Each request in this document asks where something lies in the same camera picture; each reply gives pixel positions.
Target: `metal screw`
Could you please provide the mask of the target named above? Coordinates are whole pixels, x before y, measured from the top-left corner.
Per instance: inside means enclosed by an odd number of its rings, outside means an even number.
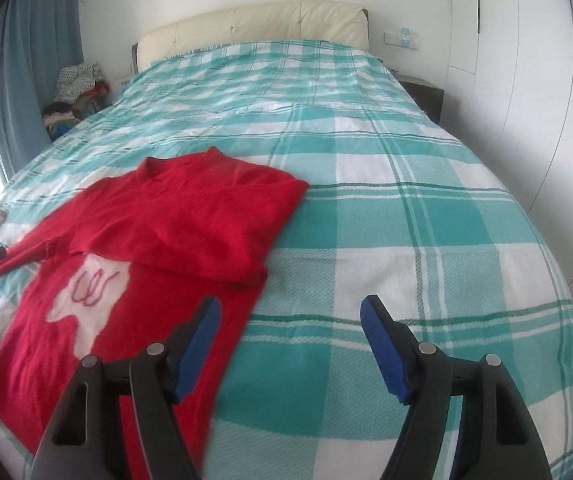
[[[422,341],[422,343],[417,345],[417,348],[424,355],[433,355],[435,352],[437,352],[437,347],[433,343],[429,343],[428,341]]]
[[[148,355],[160,355],[164,352],[164,345],[162,343],[151,343],[146,347],[146,353]]]
[[[82,358],[82,366],[85,368],[92,368],[98,364],[98,358],[95,355],[89,354]]]
[[[502,364],[502,359],[495,354],[487,354],[484,359],[486,359],[486,362],[491,366],[500,366]]]

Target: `bed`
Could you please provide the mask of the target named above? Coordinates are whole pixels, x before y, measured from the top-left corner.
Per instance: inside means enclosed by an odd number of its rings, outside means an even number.
[[[248,27],[231,36],[236,23]],[[134,48],[140,73],[115,105],[4,189],[0,243],[145,156],[216,146],[289,171],[311,187],[268,257],[220,386],[204,477],[380,478],[406,408],[387,393],[359,324],[361,300],[378,294],[418,339],[466,359],[500,355],[553,478],[570,479],[565,280],[496,177],[365,52],[367,27],[362,6],[285,2],[154,31]],[[0,279],[0,341],[36,269]],[[454,399],[436,478],[449,475],[459,408]],[[32,457],[1,423],[0,454],[28,478]]]

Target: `sweater sleeve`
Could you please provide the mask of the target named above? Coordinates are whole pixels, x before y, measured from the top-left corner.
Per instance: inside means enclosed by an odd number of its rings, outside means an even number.
[[[92,184],[84,192],[45,216],[25,237],[10,247],[6,257],[0,261],[0,276],[23,265],[43,261],[55,253],[68,251],[69,240],[78,218],[87,213],[84,194],[90,192],[97,195],[106,187],[105,180]]]

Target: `white patch on sweater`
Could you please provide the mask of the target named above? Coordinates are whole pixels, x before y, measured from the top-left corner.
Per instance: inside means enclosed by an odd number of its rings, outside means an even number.
[[[90,353],[95,338],[106,326],[111,310],[128,286],[130,265],[88,254],[68,285],[55,297],[46,320],[54,323],[67,316],[77,318],[73,346],[77,359]]]

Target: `wall switch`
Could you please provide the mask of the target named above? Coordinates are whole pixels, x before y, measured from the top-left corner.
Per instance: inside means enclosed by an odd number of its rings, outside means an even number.
[[[419,36],[417,34],[411,34],[409,29],[405,27],[399,33],[385,32],[384,43],[417,50],[419,49]]]

